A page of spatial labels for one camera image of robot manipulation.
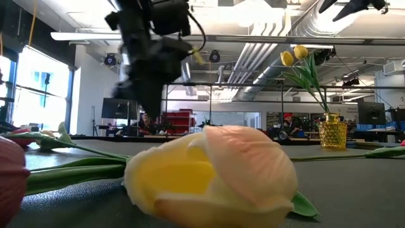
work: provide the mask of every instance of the cable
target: cable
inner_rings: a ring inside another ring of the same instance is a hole
[[[341,61],[341,62],[343,63],[343,65],[346,66],[346,68],[347,68],[351,73],[354,74],[354,72],[342,61],[342,59],[339,58],[339,56],[337,56],[337,54],[335,54],[335,56],[336,56],[336,58],[339,59],[339,61]],[[360,81],[361,83],[363,83],[365,87],[368,87],[367,84],[365,84],[361,79],[359,79],[359,81]],[[394,107],[392,107],[392,105],[391,105],[390,103],[388,103],[386,100],[384,100],[384,98],[382,98],[380,95],[378,95],[373,89],[370,88],[370,90],[373,91],[373,93],[374,93],[376,96],[378,96],[382,101],[384,101],[387,105],[389,105],[391,108],[394,108]]]
[[[0,56],[3,56],[3,33],[0,32]]]
[[[197,19],[190,13],[190,11],[188,11],[187,14],[188,14],[189,17],[191,18],[191,20],[193,20],[194,23],[196,23],[198,29],[201,31],[201,35],[202,35],[203,41],[202,41],[201,47],[198,49],[198,51],[201,51],[201,50],[203,50],[203,48],[204,48],[204,46],[205,46],[205,43],[206,43],[206,41],[207,41],[207,37],[205,36],[205,31],[204,31],[203,27],[200,25],[200,23],[197,21]]]
[[[34,14],[32,15],[32,23],[30,30],[30,39],[28,40],[28,47],[31,46],[32,42],[32,34],[34,33],[35,19],[37,18],[37,7],[38,7],[38,0],[34,0]]]

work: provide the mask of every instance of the red tulip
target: red tulip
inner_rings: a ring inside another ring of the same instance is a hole
[[[30,129],[18,129],[13,131],[11,134],[21,134],[21,133],[26,133],[26,132],[31,132]],[[10,138],[10,140],[14,141],[21,147],[26,147],[29,144],[35,142],[35,139],[19,139],[19,138]]]
[[[29,175],[24,150],[0,137],[0,227],[5,227],[20,210]]]

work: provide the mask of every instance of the yellow glass vase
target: yellow glass vase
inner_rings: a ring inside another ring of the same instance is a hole
[[[322,148],[346,148],[347,124],[340,122],[338,113],[325,113],[325,121],[320,123],[319,135]]]

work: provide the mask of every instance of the ceiling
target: ceiling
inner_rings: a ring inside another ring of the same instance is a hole
[[[236,19],[229,19],[224,15],[227,14],[227,9],[218,7],[220,0],[192,0],[190,5],[194,6],[195,16],[203,26],[206,34],[216,35],[249,35],[252,33],[254,26],[241,27],[241,18],[252,18],[255,15],[269,16],[271,12],[257,12],[254,10],[241,9],[240,14],[236,15]],[[17,4],[23,7],[28,12],[33,12],[33,0],[14,0]],[[306,10],[308,10],[315,0],[300,0],[301,7],[290,10],[291,23],[294,24]],[[405,30],[398,29],[405,27],[405,6],[394,3],[400,3],[401,0],[391,0],[392,8],[386,15],[381,15],[376,10],[362,11],[353,18],[352,23],[343,29],[341,32],[334,34],[335,37],[390,37],[404,38]],[[53,29],[62,32],[111,32],[106,22],[105,15],[114,10],[108,0],[38,0],[37,17],[50,25]],[[200,31],[190,22],[192,33],[200,34]],[[93,41],[88,45],[88,52],[92,53],[97,60],[101,61],[106,53],[116,53],[119,41]],[[225,69],[232,68],[240,56],[245,44],[244,43],[217,43],[208,42],[201,52],[202,57],[208,61],[209,54],[212,50],[219,50],[221,55],[220,63],[206,63],[198,65],[196,60],[190,60],[191,80],[195,82],[216,82],[218,80],[217,70],[221,65],[225,65]],[[337,56],[332,58],[323,66],[319,67],[319,76],[322,84],[332,85],[342,83],[344,75],[350,70],[362,69],[360,76],[364,81],[372,82],[373,71],[382,68],[382,65],[389,58],[405,58],[405,47],[390,47],[390,46],[336,46]],[[270,57],[278,56],[279,53],[271,53]],[[342,61],[347,64],[349,69],[342,64]],[[254,79],[261,73],[260,69],[266,67],[268,61],[258,67],[257,72],[252,73],[245,83],[252,83]],[[225,81],[229,77],[229,71],[224,72]]]

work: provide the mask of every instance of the person with red hat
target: person with red hat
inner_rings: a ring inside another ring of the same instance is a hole
[[[292,114],[291,113],[284,113],[283,119],[284,119],[283,131],[286,132],[289,136],[296,137],[297,133],[301,129],[299,127],[293,127],[292,126]]]

